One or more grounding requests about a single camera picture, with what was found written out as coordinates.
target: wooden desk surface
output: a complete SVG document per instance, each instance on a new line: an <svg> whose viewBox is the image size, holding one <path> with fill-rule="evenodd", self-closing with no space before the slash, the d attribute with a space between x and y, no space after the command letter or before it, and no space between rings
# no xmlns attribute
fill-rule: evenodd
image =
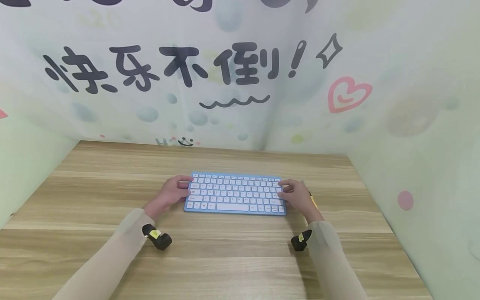
<svg viewBox="0 0 480 300"><path fill-rule="evenodd" d="M0 299L51 299L127 213L192 170L303 179L370 299L431 299L345 156L98 142L80 142L0 230ZM157 223L172 245L147 242L112 298L322 299L308 249L289 244L305 226L293 209L245 216L179 205Z"/></svg>

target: yellow label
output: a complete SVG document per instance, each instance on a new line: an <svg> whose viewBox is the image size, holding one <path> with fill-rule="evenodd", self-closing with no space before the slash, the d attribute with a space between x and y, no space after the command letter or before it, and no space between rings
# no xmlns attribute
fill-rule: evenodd
<svg viewBox="0 0 480 300"><path fill-rule="evenodd" d="M158 230L152 230L150 232L150 236L153 237L155 240L158 239L158 237L161 235L162 233Z"/></svg>

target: pink dot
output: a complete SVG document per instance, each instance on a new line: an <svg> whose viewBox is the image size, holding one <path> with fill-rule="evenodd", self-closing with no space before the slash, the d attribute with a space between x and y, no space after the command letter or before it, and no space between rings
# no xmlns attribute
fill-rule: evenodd
<svg viewBox="0 0 480 300"><path fill-rule="evenodd" d="M410 210L413 208L413 196L409 191L401 191L396 198L398 205L403 210Z"/></svg>

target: heart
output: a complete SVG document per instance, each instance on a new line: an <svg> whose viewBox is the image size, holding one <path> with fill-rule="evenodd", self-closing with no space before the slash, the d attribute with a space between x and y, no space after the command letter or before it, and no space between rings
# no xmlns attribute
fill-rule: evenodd
<svg viewBox="0 0 480 300"><path fill-rule="evenodd" d="M348 84L347 94L352 94L352 93L354 93L358 90L365 90L365 95L358 101L354 101L355 100L354 98L344 99L342 96L339 95L337 97L337 100L340 103L346 104L346 103L350 103L352 101L353 101L353 103L351 103L350 105L347 105L347 106L336 108L335 107L335 102L334 102L334 92L335 92L336 87L339 84L342 84L342 83ZM355 80L353 78L351 78L349 76L341 77L341 78L337 79L332 84L332 86L330 87L330 90L328 91L328 108L330 109L330 112L333 113L333 114L336 114L336 113L339 113L339 112L342 112L342 111L346 111L346 110L350 110L350 109L354 109L355 107L362 104L368 98L368 96L370 96L370 94L372 93L372 90L373 90L373 86L371 84L355 85Z"/></svg>

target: blue keyboard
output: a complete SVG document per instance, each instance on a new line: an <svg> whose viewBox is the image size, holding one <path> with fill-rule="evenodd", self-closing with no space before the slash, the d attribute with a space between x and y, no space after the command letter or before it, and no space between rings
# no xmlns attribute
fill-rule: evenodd
<svg viewBox="0 0 480 300"><path fill-rule="evenodd" d="M193 172L184 211L221 214L286 215L277 192L280 177Z"/></svg>

